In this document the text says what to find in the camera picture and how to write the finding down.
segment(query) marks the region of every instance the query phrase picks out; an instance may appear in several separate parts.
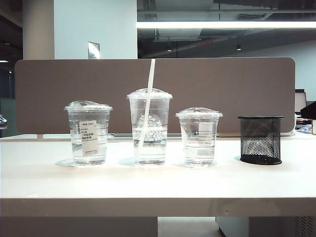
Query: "desk leg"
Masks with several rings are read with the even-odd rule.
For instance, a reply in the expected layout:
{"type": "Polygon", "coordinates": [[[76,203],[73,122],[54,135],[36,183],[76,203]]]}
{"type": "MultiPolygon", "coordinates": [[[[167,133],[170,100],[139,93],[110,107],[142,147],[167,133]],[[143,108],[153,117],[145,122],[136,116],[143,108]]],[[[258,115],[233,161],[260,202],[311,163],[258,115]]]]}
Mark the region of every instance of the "desk leg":
{"type": "Polygon", "coordinates": [[[157,217],[1,217],[0,237],[158,237],[157,217]]]}

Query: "black mesh cup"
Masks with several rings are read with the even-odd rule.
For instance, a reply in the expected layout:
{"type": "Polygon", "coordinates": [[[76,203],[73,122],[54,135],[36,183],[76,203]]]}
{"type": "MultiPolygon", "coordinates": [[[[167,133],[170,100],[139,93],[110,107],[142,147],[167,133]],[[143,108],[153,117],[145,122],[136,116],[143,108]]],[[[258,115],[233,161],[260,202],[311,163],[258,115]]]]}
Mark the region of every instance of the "black mesh cup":
{"type": "Polygon", "coordinates": [[[280,121],[283,116],[243,116],[240,119],[241,161],[281,164],[280,121]]]}

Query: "ceiling light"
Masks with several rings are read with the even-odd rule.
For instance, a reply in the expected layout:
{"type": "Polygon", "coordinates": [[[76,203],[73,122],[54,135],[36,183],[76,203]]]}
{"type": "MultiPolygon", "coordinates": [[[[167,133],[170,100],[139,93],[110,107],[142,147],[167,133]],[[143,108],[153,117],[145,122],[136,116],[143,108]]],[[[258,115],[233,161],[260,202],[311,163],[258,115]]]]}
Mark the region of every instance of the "ceiling light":
{"type": "Polygon", "coordinates": [[[316,21],[184,21],[137,22],[142,29],[316,28],[316,21]]]}

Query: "ceiling duct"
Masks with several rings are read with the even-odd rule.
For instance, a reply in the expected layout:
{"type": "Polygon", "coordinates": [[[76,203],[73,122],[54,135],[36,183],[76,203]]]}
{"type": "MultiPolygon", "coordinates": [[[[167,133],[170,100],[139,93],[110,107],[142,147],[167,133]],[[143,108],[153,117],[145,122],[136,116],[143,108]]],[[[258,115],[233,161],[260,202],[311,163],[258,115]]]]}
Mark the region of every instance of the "ceiling duct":
{"type": "Polygon", "coordinates": [[[262,8],[278,8],[278,0],[214,0],[214,3],[241,6],[256,6],[262,8]]]}

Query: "clear plastic cup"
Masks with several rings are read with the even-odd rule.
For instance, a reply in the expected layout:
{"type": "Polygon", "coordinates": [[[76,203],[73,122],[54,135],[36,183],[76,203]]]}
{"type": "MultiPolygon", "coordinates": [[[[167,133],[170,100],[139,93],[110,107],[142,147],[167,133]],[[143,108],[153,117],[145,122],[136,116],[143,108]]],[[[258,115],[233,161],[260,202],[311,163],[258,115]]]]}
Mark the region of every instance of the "clear plastic cup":
{"type": "Polygon", "coordinates": [[[102,164],[106,157],[112,107],[91,101],[73,101],[64,109],[68,112],[75,164],[102,164]]]}
{"type": "Polygon", "coordinates": [[[127,95],[131,112],[135,161],[137,164],[164,164],[169,101],[172,95],[159,89],[152,89],[148,125],[144,127],[147,92],[148,89],[144,88],[127,95]],[[138,150],[142,133],[145,134],[144,144],[138,150]]]}
{"type": "Polygon", "coordinates": [[[214,160],[216,131],[223,114],[207,108],[188,108],[176,113],[181,126],[185,162],[190,166],[208,166],[214,160]]]}

